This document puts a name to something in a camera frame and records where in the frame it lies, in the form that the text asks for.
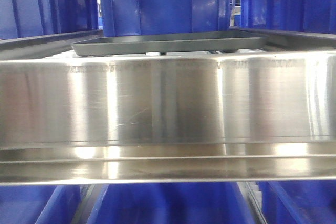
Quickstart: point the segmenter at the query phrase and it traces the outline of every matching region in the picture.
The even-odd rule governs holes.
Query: stainless steel rail
[[[335,68],[334,49],[0,61],[0,184],[336,178]]]

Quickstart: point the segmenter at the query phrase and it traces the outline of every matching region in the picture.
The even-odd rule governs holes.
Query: blue storage crate
[[[241,26],[336,32],[336,0],[241,0]]]
[[[241,14],[235,15],[234,26],[240,26],[241,23]]]
[[[0,0],[0,39],[98,29],[97,0]]]
[[[105,36],[227,30],[230,0],[101,0]]]
[[[269,224],[336,223],[336,181],[259,182]]]
[[[106,185],[87,224],[254,224],[236,183]]]
[[[304,0],[241,0],[242,27],[302,30]]]
[[[79,186],[3,186],[0,223],[69,224],[79,203]]]

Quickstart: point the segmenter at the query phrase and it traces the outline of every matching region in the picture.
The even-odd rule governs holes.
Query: metal bar
[[[336,157],[1,163],[1,185],[336,179]]]
[[[328,50],[336,48],[335,34],[303,33],[297,31],[279,31],[232,27],[232,30],[249,31],[267,35],[265,49],[270,50]]]
[[[71,43],[102,37],[102,30],[0,41],[0,60],[40,59],[71,49]]]
[[[241,157],[336,157],[335,142],[147,144],[0,150],[0,163]]]

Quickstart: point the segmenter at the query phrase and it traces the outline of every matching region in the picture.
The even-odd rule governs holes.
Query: scratch
[[[128,119],[126,120],[125,123],[123,123],[123,124],[118,124],[117,127],[115,127],[115,129],[114,129],[113,131],[111,131],[111,132],[116,131],[116,130],[118,129],[118,127],[120,127],[120,126],[126,125],[126,124],[129,123],[133,118],[137,117],[138,115],[142,114],[143,112],[147,111],[148,109],[149,109],[149,108],[146,108],[146,109],[144,109],[144,110],[138,112],[137,114],[131,116],[130,118],[128,118]]]

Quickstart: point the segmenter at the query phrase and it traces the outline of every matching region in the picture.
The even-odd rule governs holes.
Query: dark tray
[[[244,31],[106,37],[73,43],[80,56],[260,49],[266,36]]]

